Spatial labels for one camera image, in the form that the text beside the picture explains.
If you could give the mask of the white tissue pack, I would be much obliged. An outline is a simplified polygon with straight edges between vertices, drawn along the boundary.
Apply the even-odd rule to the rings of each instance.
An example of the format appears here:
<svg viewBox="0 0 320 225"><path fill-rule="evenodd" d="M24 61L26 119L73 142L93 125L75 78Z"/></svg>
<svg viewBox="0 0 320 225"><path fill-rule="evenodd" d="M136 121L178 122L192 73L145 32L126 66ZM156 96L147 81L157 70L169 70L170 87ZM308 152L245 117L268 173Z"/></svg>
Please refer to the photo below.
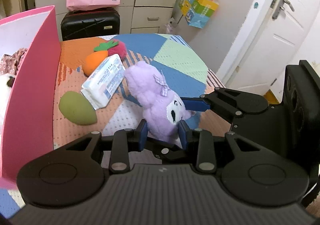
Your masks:
<svg viewBox="0 0 320 225"><path fill-rule="evenodd" d="M107 57L81 86L82 95L95 110L104 108L124 78L125 67L118 54Z"/></svg>

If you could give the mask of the black suitcase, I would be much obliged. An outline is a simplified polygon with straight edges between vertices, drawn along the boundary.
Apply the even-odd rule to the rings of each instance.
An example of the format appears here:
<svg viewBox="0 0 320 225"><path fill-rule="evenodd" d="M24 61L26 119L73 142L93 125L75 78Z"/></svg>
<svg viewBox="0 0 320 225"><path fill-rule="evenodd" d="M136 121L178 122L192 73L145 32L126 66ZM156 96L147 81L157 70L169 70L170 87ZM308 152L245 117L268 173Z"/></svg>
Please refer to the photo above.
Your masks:
<svg viewBox="0 0 320 225"><path fill-rule="evenodd" d="M67 13L61 21L63 41L116 35L120 32L120 16L114 8Z"/></svg>

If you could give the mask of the white door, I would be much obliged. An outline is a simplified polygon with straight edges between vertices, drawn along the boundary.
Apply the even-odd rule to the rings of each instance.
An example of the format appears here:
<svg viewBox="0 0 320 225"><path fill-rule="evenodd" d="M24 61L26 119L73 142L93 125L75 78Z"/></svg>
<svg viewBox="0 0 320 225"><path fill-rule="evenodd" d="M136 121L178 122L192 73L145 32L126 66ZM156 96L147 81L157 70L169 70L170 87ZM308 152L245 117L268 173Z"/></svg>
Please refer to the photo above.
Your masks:
<svg viewBox="0 0 320 225"><path fill-rule="evenodd" d="M276 20L279 0L253 0L217 76L224 85L256 94L282 92L284 69L293 59L319 12L319 0L289 0Z"/></svg>

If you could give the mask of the white floral hanging bag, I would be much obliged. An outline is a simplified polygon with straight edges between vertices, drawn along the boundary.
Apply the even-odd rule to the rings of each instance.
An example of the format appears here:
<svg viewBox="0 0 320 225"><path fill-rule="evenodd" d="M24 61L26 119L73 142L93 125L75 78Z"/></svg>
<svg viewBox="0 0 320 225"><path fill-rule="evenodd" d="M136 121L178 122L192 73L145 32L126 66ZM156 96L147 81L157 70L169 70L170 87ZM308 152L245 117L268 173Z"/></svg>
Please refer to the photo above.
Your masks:
<svg viewBox="0 0 320 225"><path fill-rule="evenodd" d="M178 26L178 22L172 17L165 25L165 33L173 34L177 26Z"/></svg>

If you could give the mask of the pink floral cloth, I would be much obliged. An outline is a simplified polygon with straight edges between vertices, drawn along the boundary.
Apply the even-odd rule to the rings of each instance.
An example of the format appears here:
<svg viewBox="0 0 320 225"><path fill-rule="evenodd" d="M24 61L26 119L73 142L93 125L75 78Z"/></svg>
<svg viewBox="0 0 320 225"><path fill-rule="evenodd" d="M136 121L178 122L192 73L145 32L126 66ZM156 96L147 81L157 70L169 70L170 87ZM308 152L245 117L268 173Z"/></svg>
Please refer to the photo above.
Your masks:
<svg viewBox="0 0 320 225"><path fill-rule="evenodd" d="M27 48L20 48L13 55L4 54L1 58L0 64L1 75L17 75L17 72L22 65L24 56L26 55L27 51Z"/></svg>

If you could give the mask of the green avocado plush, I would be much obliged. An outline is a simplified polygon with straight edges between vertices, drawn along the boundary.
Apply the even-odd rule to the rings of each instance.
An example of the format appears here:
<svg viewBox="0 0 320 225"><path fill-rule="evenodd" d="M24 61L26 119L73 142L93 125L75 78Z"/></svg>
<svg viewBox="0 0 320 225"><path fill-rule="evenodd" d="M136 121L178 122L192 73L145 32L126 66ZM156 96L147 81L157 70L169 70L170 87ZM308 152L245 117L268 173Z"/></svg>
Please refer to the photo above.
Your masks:
<svg viewBox="0 0 320 225"><path fill-rule="evenodd" d="M77 125L92 125L98 121L95 109L77 92L65 92L60 99L59 110L66 119Z"/></svg>

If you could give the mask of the orange carrot plush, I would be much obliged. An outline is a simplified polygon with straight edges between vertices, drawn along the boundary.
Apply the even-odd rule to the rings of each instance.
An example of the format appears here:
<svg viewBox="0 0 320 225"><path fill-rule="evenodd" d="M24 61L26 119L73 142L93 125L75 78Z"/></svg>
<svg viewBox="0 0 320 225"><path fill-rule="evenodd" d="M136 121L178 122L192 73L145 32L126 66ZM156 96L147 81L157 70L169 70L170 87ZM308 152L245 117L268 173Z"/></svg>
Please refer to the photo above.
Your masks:
<svg viewBox="0 0 320 225"><path fill-rule="evenodd" d="M86 76L90 76L96 68L108 57L108 49L113 48L119 44L119 41L110 40L108 42L100 43L95 47L94 52L89 54L82 64L82 70Z"/></svg>

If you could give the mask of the red strawberry plush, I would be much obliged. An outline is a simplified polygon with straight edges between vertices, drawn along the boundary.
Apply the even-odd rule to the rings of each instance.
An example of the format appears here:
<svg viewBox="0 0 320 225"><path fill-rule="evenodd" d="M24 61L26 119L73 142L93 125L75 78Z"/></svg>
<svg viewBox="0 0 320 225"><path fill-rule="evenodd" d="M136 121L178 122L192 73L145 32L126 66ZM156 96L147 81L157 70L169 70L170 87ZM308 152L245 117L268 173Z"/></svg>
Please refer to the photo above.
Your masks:
<svg viewBox="0 0 320 225"><path fill-rule="evenodd" d="M112 39L112 41L117 43L117 45L108 49L108 56L118 54L120 59L123 61L127 56L127 47L125 46L125 43L117 39Z"/></svg>

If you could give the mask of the white panda plush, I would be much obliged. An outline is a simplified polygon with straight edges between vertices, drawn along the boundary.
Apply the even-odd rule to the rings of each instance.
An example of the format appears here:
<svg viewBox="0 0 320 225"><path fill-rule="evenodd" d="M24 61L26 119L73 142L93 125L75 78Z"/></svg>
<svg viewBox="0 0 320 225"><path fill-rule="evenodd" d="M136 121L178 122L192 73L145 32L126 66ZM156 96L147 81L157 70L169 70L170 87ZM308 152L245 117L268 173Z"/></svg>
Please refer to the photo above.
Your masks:
<svg viewBox="0 0 320 225"><path fill-rule="evenodd" d="M9 97L11 94L11 89L13 87L16 76L6 73L1 75L0 82L0 120L1 126L4 123L4 117L7 110L7 105L9 102Z"/></svg>

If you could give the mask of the purple bunny plush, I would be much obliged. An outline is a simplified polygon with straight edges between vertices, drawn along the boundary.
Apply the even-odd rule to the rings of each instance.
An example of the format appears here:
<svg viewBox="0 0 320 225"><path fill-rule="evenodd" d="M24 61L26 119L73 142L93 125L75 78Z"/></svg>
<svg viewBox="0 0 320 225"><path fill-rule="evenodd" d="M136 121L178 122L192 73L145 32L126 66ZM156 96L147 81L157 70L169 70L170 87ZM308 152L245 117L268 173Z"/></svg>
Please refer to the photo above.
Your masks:
<svg viewBox="0 0 320 225"><path fill-rule="evenodd" d="M191 118L195 112L186 110L163 73L144 61L127 68L124 77L130 94L143 108L149 132L158 140L177 144L178 122Z"/></svg>

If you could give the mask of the pink storage box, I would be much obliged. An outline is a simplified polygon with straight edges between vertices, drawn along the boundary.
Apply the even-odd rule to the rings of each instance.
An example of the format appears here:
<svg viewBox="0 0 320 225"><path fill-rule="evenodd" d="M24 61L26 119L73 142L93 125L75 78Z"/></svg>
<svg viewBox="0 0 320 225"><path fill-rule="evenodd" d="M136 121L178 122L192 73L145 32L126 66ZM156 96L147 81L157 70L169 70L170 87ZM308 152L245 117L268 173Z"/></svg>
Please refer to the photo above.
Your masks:
<svg viewBox="0 0 320 225"><path fill-rule="evenodd" d="M1 137L1 188L16 189L18 171L53 149L54 91L61 47L55 7L1 20L1 54L27 48L5 111Z"/></svg>

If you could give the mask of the colourful hanging gift bag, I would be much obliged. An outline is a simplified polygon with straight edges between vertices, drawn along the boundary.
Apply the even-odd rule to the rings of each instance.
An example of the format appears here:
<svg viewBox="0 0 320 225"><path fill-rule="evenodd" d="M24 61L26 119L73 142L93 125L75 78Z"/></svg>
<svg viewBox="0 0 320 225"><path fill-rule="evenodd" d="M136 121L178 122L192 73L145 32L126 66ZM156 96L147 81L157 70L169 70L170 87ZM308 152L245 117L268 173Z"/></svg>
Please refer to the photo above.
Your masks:
<svg viewBox="0 0 320 225"><path fill-rule="evenodd" d="M180 0L178 6L187 25L203 29L219 7L218 0Z"/></svg>

